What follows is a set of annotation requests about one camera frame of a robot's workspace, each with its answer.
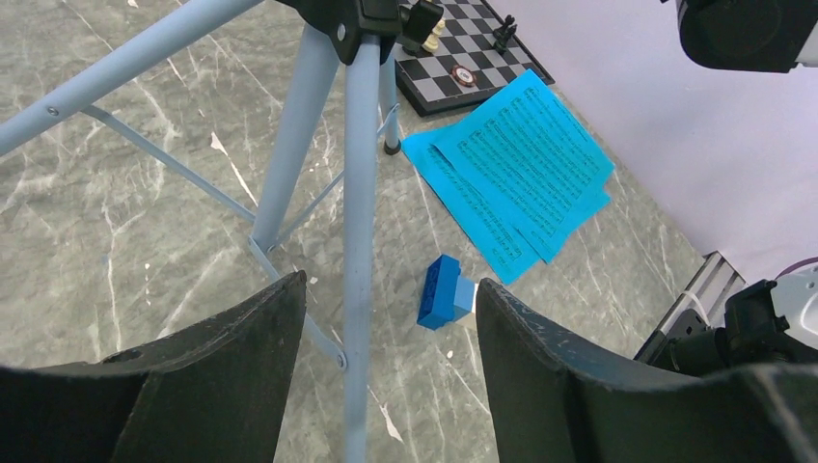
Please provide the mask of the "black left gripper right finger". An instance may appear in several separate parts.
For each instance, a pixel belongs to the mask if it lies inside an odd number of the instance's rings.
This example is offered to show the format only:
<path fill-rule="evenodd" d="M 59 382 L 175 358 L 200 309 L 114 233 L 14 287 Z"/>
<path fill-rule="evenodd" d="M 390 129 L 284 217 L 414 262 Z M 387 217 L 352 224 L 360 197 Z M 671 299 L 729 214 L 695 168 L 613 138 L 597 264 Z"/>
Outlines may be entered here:
<path fill-rule="evenodd" d="M 613 353 L 502 285 L 477 331 L 503 462 L 813 462 L 817 367 L 755 363 L 701 377 Z"/>

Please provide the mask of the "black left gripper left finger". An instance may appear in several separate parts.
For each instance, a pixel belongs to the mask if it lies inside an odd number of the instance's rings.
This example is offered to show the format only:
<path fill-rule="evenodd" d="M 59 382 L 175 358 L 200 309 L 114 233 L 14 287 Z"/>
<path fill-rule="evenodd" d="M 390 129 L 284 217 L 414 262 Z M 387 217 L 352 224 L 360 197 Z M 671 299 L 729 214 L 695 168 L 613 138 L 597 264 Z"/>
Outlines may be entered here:
<path fill-rule="evenodd" d="M 5 462 L 270 462 L 306 275 L 101 362 L 1 369 Z"/>

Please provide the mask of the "blue sheet music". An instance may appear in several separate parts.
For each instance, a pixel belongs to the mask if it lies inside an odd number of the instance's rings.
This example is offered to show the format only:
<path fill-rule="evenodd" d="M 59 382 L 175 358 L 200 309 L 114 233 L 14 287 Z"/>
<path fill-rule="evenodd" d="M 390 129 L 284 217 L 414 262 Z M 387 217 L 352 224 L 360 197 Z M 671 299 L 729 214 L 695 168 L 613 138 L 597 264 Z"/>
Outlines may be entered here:
<path fill-rule="evenodd" d="M 547 262 L 610 200 L 613 162 L 532 70 L 433 144 Z"/>
<path fill-rule="evenodd" d="M 489 204 L 435 148 L 435 137 L 446 128 L 408 137 L 403 150 L 494 273 L 503 283 L 513 283 L 545 260 L 513 228 L 507 215 Z"/>

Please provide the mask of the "light blue music stand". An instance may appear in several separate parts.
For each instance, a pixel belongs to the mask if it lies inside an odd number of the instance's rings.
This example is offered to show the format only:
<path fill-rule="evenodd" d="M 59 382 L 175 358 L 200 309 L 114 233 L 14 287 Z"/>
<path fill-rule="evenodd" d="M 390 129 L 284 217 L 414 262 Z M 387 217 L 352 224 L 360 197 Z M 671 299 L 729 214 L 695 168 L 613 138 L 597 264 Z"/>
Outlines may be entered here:
<path fill-rule="evenodd" d="M 160 61 L 252 8 L 249 1 L 190 1 L 95 62 L 1 126 L 1 151 L 9 153 L 66 118 L 84 113 L 199 186 L 253 225 L 248 245 L 269 275 L 268 253 L 280 244 L 296 180 L 339 68 L 345 71 L 343 187 L 343 338 L 327 338 L 312 320 L 314 343 L 342 370 L 344 458 L 362 462 L 367 449 L 371 279 L 376 153 L 400 150 L 396 43 L 417 46 L 441 19 L 440 6 L 419 1 L 295 1 L 304 20 L 296 63 L 279 120 L 259 206 L 249 210 L 180 164 L 97 102 Z"/>

